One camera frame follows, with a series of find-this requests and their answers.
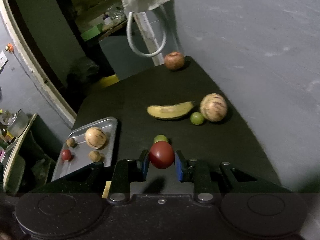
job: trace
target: circular cover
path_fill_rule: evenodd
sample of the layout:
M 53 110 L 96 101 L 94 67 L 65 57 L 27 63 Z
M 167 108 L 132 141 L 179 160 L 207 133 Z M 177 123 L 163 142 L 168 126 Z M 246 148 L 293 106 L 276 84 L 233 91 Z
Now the circular cover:
M 295 193 L 228 193 L 220 210 L 236 228 L 255 236 L 285 236 L 300 229 L 307 208 Z
M 42 238 L 66 238 L 91 226 L 103 211 L 94 193 L 28 193 L 15 214 L 25 232 Z

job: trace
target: lime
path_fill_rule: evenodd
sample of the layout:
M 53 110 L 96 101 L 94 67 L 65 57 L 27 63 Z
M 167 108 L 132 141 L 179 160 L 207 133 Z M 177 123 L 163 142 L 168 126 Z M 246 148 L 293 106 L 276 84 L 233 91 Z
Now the lime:
M 157 135 L 154 139 L 153 139 L 153 143 L 156 143 L 158 141 L 166 141 L 168 142 L 168 138 L 162 134 Z
M 204 116 L 199 112 L 192 113 L 190 116 L 190 121 L 195 125 L 200 125 L 204 121 Z

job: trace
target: cherry tomato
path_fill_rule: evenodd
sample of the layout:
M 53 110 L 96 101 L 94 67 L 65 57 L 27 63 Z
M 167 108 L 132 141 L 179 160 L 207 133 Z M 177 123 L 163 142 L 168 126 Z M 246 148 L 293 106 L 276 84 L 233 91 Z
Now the cherry tomato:
M 171 166 L 174 161 L 174 152 L 169 143 L 158 141 L 152 145 L 149 152 L 150 162 L 158 169 Z
M 64 161 L 70 161 L 72 159 L 72 154 L 70 152 L 70 150 L 63 150 L 62 151 L 62 160 Z

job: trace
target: black table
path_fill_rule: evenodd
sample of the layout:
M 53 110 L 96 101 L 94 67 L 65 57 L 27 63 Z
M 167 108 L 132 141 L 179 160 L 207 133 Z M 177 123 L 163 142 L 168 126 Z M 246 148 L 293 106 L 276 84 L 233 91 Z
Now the black table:
M 228 161 L 272 182 L 278 177 L 261 145 L 227 97 L 191 58 L 187 67 L 172 72 L 164 65 L 152 67 L 131 76 L 98 93 L 89 95 L 80 107 L 74 129 L 107 116 L 119 121 L 113 162 L 138 158 L 142 150 L 149 149 L 153 138 L 166 135 L 174 150 L 181 150 L 185 158 L 203 159 L 214 170 L 220 162 Z M 210 93 L 223 95 L 228 103 L 228 115 L 218 123 L 193 125 L 189 116 L 182 120 L 163 121 L 151 117 L 146 109 L 150 105 L 173 105 L 195 101 L 196 110 L 202 98 Z M 135 191 L 161 191 L 166 193 L 192 192 L 188 183 L 178 183 L 173 165 L 158 170 L 150 165 L 148 181 L 136 183 Z

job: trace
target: white hose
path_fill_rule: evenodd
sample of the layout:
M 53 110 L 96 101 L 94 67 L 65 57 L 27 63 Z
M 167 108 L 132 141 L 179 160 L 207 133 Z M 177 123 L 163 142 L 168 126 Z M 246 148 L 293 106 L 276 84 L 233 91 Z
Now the white hose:
M 133 18 L 133 12 L 129 12 L 129 15 L 128 15 L 128 22 L 127 22 L 127 40 L 128 40 L 128 43 L 129 43 L 129 46 L 130 48 L 132 49 L 132 51 L 141 56 L 141 57 L 154 57 L 156 55 L 158 55 L 164 48 L 165 46 L 165 43 L 167 41 L 167 32 L 166 32 L 166 26 L 165 26 L 165 23 L 164 23 L 164 20 L 162 20 L 162 17 L 160 14 L 158 14 L 158 19 L 159 19 L 159 22 L 161 24 L 161 27 L 162 27 L 162 34 L 163 34 L 163 40 L 162 40 L 162 43 L 161 43 L 161 46 L 160 48 L 155 51 L 154 53 L 151 53 L 151 54 L 145 54 L 145 53 L 142 53 L 140 52 L 136 46 L 133 44 L 133 41 L 132 41 L 132 32 L 131 32 L 131 25 L 132 25 L 132 18 Z

